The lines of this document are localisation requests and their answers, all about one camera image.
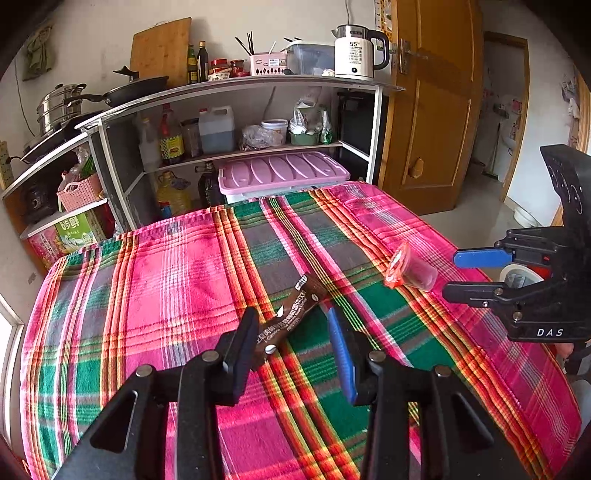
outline white kettle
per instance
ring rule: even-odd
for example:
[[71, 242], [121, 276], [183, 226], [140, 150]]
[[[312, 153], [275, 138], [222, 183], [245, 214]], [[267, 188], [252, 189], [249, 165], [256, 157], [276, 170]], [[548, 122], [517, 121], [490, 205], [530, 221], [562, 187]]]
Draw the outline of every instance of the white kettle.
[[[360, 25], [339, 25], [332, 31], [335, 40], [335, 76], [349, 79], [372, 80], [374, 70], [386, 68], [390, 62], [388, 37], [377, 30]], [[375, 38], [382, 44], [384, 60], [374, 65]]]

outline plaid tablecloth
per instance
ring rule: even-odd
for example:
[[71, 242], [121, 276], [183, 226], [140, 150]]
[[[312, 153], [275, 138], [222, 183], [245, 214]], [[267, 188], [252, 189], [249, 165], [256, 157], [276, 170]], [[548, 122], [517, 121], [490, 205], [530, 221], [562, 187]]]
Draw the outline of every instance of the plaid tablecloth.
[[[439, 270], [433, 292], [390, 290], [383, 273], [406, 239]], [[182, 365], [235, 328], [246, 306], [264, 319], [306, 271], [329, 299], [219, 408], [228, 478], [357, 478], [368, 411], [339, 390], [325, 314], [341, 305], [377, 348], [403, 364], [452, 367], [535, 478], [551, 478], [580, 428], [576, 401], [547, 349], [511, 343], [490, 313], [449, 305], [447, 281], [484, 279], [453, 266], [454, 247], [376, 187], [346, 183], [201, 210], [62, 258], [45, 279], [22, 351], [27, 461], [48, 479], [141, 364]], [[176, 410], [169, 414], [173, 477]], [[420, 462], [411, 426], [413, 476]]]

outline door handle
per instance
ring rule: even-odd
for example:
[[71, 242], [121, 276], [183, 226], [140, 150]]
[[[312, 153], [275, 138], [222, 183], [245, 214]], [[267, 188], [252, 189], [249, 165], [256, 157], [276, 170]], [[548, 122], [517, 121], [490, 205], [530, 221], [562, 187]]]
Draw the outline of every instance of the door handle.
[[410, 49], [410, 42], [408, 40], [400, 39], [400, 48], [398, 49], [398, 71], [403, 75], [408, 75], [408, 59], [415, 57], [416, 59], [428, 60], [429, 57], [423, 53], [412, 51]]
[[408, 176], [414, 179], [419, 178], [423, 174], [425, 162], [421, 157], [417, 157], [412, 167], [408, 169]]

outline wooden cutting board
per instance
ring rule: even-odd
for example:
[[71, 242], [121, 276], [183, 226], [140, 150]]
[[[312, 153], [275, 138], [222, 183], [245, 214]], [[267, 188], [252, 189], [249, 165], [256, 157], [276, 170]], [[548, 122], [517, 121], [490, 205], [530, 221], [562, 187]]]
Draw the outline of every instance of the wooden cutting board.
[[136, 33], [129, 68], [139, 78], [168, 75], [168, 88], [186, 85], [190, 28], [188, 17]]

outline chocolate bar wrapper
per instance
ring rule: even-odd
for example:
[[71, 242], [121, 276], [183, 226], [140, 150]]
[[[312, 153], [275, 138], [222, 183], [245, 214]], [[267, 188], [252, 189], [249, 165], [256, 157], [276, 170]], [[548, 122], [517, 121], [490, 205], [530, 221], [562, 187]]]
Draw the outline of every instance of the chocolate bar wrapper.
[[290, 294], [277, 310], [277, 314], [259, 328], [256, 339], [252, 370], [267, 360], [267, 355], [277, 350], [277, 345], [296, 328], [304, 316], [327, 296], [328, 292], [318, 277], [305, 273], [291, 289]]

